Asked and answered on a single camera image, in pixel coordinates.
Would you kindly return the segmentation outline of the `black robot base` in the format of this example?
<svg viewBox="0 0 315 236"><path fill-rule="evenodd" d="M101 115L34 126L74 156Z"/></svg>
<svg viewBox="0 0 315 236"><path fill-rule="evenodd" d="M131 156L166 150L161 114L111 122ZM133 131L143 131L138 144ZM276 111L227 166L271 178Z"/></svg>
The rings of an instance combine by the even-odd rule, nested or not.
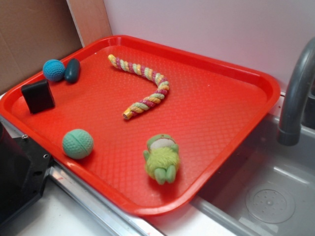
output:
<svg viewBox="0 0 315 236"><path fill-rule="evenodd" d="M0 125L1 227L42 197L51 164L51 154L35 140L13 138Z"/></svg>

